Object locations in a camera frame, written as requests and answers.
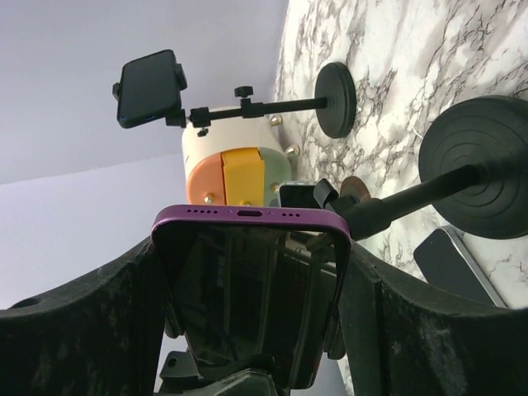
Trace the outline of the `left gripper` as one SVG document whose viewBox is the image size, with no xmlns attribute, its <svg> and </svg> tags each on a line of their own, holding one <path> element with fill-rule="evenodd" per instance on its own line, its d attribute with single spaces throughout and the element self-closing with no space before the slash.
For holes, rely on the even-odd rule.
<svg viewBox="0 0 528 396">
<path fill-rule="evenodd" d="M 224 366 L 199 367 L 190 351 L 172 351 L 161 369 L 157 395 L 287 395 L 276 383 L 270 355 L 255 355 Z"/>
</svg>

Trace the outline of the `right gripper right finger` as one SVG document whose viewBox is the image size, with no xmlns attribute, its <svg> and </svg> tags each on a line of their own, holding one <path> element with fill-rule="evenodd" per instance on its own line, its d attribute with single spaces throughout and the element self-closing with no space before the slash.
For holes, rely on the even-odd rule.
<svg viewBox="0 0 528 396">
<path fill-rule="evenodd" d="M 358 243 L 339 300 L 357 395 L 525 395 L 527 311 L 480 304 Z"/>
</svg>

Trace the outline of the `grey black phone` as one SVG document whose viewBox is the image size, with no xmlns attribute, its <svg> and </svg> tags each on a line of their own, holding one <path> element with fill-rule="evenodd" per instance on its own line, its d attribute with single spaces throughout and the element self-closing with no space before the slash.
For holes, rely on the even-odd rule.
<svg viewBox="0 0 528 396">
<path fill-rule="evenodd" d="M 452 227 L 432 231 L 413 257 L 428 284 L 475 302 L 508 307 Z"/>
</svg>

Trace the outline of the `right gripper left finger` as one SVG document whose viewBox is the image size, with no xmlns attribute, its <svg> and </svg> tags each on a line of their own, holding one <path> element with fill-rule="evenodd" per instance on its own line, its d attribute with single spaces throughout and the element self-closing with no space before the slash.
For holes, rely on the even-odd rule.
<svg viewBox="0 0 528 396">
<path fill-rule="evenodd" d="M 167 287 L 145 239 L 1 312 L 3 395 L 151 395 Z"/>
</svg>

